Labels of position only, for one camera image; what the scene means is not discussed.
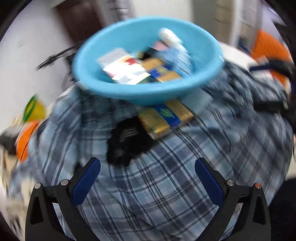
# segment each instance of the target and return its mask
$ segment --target orange object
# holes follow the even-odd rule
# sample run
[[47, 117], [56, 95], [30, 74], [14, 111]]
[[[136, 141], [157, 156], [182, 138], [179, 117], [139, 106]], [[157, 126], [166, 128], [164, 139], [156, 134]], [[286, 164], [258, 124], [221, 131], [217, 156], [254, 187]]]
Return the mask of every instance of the orange object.
[[28, 148], [30, 137], [32, 136], [32, 134], [40, 124], [41, 124], [41, 120], [28, 122], [27, 125], [23, 128], [23, 130], [19, 134], [16, 141], [17, 143], [16, 153], [17, 153], [17, 158], [21, 162], [23, 162], [27, 158], [28, 156], [27, 148]]
[[[284, 60], [291, 62], [289, 51], [277, 41], [270, 34], [266, 33], [263, 30], [258, 31], [257, 39], [255, 42], [255, 47], [252, 53], [253, 59], [257, 60], [258, 58], [265, 56], [266, 58], [275, 58], [279, 60]], [[286, 76], [276, 72], [271, 71], [273, 77], [279, 79], [279, 81], [286, 86]]]

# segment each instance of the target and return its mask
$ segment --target blue plastic bowl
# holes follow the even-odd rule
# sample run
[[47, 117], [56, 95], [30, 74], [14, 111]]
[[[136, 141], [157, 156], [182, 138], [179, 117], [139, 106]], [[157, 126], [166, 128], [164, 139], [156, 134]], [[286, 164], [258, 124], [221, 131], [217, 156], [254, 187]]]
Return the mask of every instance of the blue plastic bowl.
[[[143, 51], [158, 40], [160, 28], [172, 30], [183, 41], [193, 59], [193, 75], [165, 83], [113, 83], [99, 66], [97, 58], [117, 47], [130, 53]], [[218, 41], [201, 27], [173, 18], [145, 17], [116, 23], [94, 34], [75, 55], [72, 69], [80, 84], [92, 92], [134, 104], [155, 105], [181, 97], [215, 77], [222, 68], [222, 56]]]

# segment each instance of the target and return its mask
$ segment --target brown door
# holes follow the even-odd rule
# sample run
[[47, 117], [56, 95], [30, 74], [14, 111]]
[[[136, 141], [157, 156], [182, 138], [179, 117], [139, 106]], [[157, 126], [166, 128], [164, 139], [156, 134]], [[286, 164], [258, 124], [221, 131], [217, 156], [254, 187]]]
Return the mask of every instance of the brown door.
[[97, 7], [92, 0], [66, 0], [55, 7], [75, 43], [102, 29]]

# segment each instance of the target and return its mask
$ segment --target blue cloth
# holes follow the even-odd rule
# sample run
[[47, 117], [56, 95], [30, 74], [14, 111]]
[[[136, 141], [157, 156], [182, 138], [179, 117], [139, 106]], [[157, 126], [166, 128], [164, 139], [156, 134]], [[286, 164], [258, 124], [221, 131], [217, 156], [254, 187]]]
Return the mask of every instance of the blue cloth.
[[[214, 100], [202, 113], [118, 168], [106, 162], [106, 140], [138, 107], [74, 88], [32, 136], [9, 194], [19, 195], [27, 176], [43, 185], [70, 179], [77, 162], [84, 166], [94, 156], [101, 172], [78, 210], [100, 240], [196, 240], [218, 209], [194, 171], [195, 160], [204, 157], [225, 179], [262, 183], [269, 204], [288, 171], [293, 133], [280, 115], [255, 112], [253, 100], [286, 100], [285, 91], [229, 63], [203, 89]], [[58, 208], [57, 215], [72, 237]]]

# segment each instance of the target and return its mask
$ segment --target blue gripper pad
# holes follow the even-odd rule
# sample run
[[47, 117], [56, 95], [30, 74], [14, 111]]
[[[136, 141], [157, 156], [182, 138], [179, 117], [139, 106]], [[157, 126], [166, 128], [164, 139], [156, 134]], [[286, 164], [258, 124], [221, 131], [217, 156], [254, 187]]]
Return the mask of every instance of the blue gripper pad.
[[222, 207], [223, 190], [200, 158], [195, 161], [194, 168], [212, 203]]
[[72, 190], [71, 202], [75, 207], [83, 203], [100, 171], [100, 160], [98, 158], [94, 158], [91, 165], [84, 172], [84, 174]]

